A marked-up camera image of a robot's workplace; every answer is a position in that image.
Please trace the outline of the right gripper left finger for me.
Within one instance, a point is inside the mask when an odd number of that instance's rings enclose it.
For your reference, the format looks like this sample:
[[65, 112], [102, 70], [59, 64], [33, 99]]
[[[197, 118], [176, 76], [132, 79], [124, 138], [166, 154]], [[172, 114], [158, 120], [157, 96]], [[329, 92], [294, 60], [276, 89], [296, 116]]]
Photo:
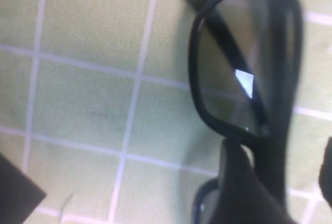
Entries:
[[256, 177], [240, 144], [220, 149], [215, 223], [295, 223]]

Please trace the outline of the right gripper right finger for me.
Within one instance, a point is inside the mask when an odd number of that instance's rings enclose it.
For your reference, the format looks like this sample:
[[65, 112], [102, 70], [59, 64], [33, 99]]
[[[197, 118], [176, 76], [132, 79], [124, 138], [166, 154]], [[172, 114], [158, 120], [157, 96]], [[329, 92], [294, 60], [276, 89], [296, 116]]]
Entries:
[[319, 174], [319, 186], [323, 198], [328, 204], [331, 204], [331, 137], [328, 139], [324, 151], [323, 163]]

